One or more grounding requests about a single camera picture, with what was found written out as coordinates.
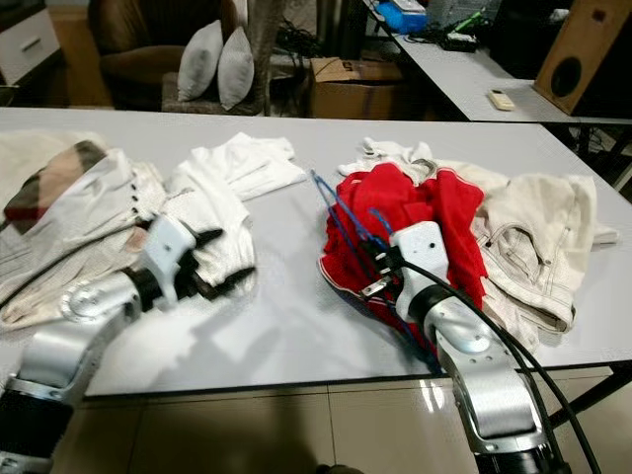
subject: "checkered fabric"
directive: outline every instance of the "checkered fabric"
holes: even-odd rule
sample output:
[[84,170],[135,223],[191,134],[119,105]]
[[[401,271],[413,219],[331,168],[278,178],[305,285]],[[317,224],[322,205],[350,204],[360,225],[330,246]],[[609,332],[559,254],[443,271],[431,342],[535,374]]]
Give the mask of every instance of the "checkered fabric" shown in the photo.
[[68,188],[105,157],[106,152],[92,141],[81,141],[56,155],[6,205],[4,225],[12,224],[26,234]]

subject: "white cloth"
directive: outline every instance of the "white cloth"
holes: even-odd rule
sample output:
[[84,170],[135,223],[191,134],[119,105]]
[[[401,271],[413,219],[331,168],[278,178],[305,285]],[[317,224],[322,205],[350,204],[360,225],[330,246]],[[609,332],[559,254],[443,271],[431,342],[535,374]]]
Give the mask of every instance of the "white cloth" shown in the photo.
[[[472,222],[485,262],[486,314],[528,349],[538,329],[567,332],[575,320],[573,298],[588,268],[592,247],[618,241],[616,230],[596,221],[591,177],[523,175],[508,178],[469,163],[435,160],[421,142],[415,149],[365,139],[363,156],[341,166],[343,174],[395,163],[415,184],[439,169],[454,170],[485,198]],[[422,167],[415,156],[423,156]]]
[[[109,150],[26,234],[11,225],[0,233],[0,301],[29,275],[78,245],[136,217],[150,218],[164,198],[162,180],[152,165],[133,163],[121,150]],[[59,296],[72,282],[130,265],[136,258],[126,247],[132,234],[130,229],[89,246],[42,276],[2,310],[0,332],[59,317]]]
[[[255,265],[251,221],[243,200],[256,198],[306,179],[290,163],[294,149],[285,138],[252,138],[238,133],[221,146],[196,148],[181,164],[166,188],[163,212],[195,231],[220,227],[224,235],[196,251],[199,275],[212,285]],[[255,274],[238,285],[236,294],[250,290]]]
[[358,171],[371,171],[382,163],[395,164],[413,180],[415,186],[422,183],[436,169],[431,148],[423,141],[415,148],[406,148],[394,141],[373,141],[367,137],[362,142],[360,156],[354,163],[340,165],[338,172],[348,176]]
[[106,149],[105,140],[87,131],[23,130],[0,133],[0,207],[20,190],[23,182],[57,154],[81,141]]
[[[195,232],[221,228],[224,233],[195,251],[197,273],[215,286],[238,270],[255,265],[250,219],[244,204],[221,176],[208,170],[195,153],[176,168],[165,188],[169,193],[162,212],[180,219]],[[238,284],[236,294],[252,289],[251,275]]]
[[[11,176],[11,182],[0,178],[11,185],[11,192],[1,195],[0,207],[23,180],[74,143],[91,139],[105,148],[94,134],[42,133],[38,138],[23,133],[12,141],[0,135],[0,151],[13,158],[0,161],[7,165],[7,173],[4,166],[0,168],[0,177]],[[29,166],[18,166],[20,157]],[[220,284],[236,271],[255,265],[250,219],[242,200],[304,180],[303,170],[289,162],[293,157],[294,150],[284,138],[254,139],[239,133],[216,148],[193,150],[165,189],[152,165],[131,162],[121,150],[110,150],[33,229],[20,235],[8,226],[0,233],[0,301],[29,275],[77,245],[125,226],[137,216],[149,219],[157,212],[176,217],[195,231],[224,230],[222,237],[196,250],[199,275],[212,285]],[[59,264],[2,310],[0,334],[60,317],[59,297],[73,282],[101,277],[135,262],[144,241],[136,237],[132,230],[122,232]],[[254,284],[254,275],[245,278],[237,294]]]
[[307,179],[290,160],[294,149],[286,138],[252,138],[238,133],[212,149],[193,155],[208,175],[221,177],[240,200],[248,200]]

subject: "desk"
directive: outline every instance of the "desk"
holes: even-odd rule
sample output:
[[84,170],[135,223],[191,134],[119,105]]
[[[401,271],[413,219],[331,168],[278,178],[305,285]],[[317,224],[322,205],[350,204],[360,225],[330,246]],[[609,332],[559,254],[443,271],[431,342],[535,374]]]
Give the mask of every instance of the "desk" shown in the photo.
[[[594,173],[541,125],[238,118],[114,111],[9,109],[0,131],[28,128],[94,130],[134,160],[155,163],[163,176],[197,146],[219,145],[235,133],[281,133],[296,163],[330,183],[336,166],[355,159],[366,136],[413,145],[435,157],[470,161],[509,176],[528,172]],[[594,176],[598,217],[622,242],[594,252],[577,296],[577,325],[558,347],[542,346],[548,367],[632,359],[629,275],[632,206]],[[235,389],[379,377],[429,376],[389,329],[367,319],[321,277],[326,207],[311,182],[246,202],[253,218],[259,283],[248,297],[182,302],[146,314],[108,349],[88,395]],[[0,378],[15,366],[28,334],[4,336]]]
[[[372,0],[363,0],[373,17]],[[446,51],[436,44],[410,42],[406,35],[389,35],[441,89],[444,95],[471,121],[517,121],[527,123],[632,124],[629,118],[569,116],[533,89],[530,79],[515,79],[494,61],[487,51],[475,53]],[[492,89],[505,92],[515,104],[512,112],[498,111],[487,94]]]

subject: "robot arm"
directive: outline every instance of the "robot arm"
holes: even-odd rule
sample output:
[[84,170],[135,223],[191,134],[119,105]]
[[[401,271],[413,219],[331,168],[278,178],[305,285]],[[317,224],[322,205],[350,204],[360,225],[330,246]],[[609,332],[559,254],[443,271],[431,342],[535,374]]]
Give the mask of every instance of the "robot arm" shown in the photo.
[[[448,259],[435,222],[391,237],[402,258],[446,280]],[[424,328],[453,381],[455,403],[481,473],[570,473],[553,466],[529,385],[499,337],[459,298],[425,276],[401,269],[397,312]]]
[[137,269],[70,288],[63,319],[39,330],[0,398],[0,474],[47,473],[52,453],[83,399],[108,345],[143,311],[168,309],[197,292],[212,299],[249,275],[245,269],[211,287],[193,249],[222,234],[195,234],[165,216],[151,226]]
[[[138,270],[125,269],[71,288],[64,320],[40,330],[0,398],[0,474],[47,473],[50,457],[80,403],[108,344],[143,311],[169,308],[200,292],[208,299],[231,289],[253,269],[210,287],[195,270],[192,250],[221,231],[196,236],[180,222],[159,218],[151,227]],[[438,226],[422,222],[391,238],[404,260],[446,279],[447,255]],[[365,290],[383,289],[386,277]],[[430,279],[401,269],[397,312],[424,328],[454,381],[454,397],[481,473],[570,473],[552,467],[542,416],[529,385],[496,334],[462,301]]]

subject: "red garment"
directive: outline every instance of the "red garment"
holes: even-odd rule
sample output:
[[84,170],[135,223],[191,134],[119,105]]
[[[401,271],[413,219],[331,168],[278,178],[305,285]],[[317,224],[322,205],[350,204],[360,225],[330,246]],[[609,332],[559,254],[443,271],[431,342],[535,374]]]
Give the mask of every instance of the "red garment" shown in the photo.
[[[339,199],[344,202],[366,230],[388,244],[389,235],[384,224],[370,211],[377,209],[393,232],[414,223],[433,220],[441,228],[445,250],[449,258],[447,277],[450,283],[462,288],[480,308],[485,291],[481,277],[487,272],[476,238],[470,225],[476,209],[483,201],[483,192],[454,174],[439,170],[436,179],[429,179],[414,187],[410,178],[397,166],[383,164],[372,171],[353,173],[338,185]],[[336,204],[334,212],[340,219],[354,248],[347,244],[334,219],[327,220],[329,240],[325,245],[320,267],[325,278],[336,288],[359,293],[380,276],[373,270],[370,257],[359,247],[356,227],[347,214]],[[367,277],[357,261],[360,256],[369,270]],[[388,295],[394,301],[396,295]],[[401,330],[384,302],[372,299],[369,309],[387,324]],[[416,325],[410,325],[415,337],[421,340]]]

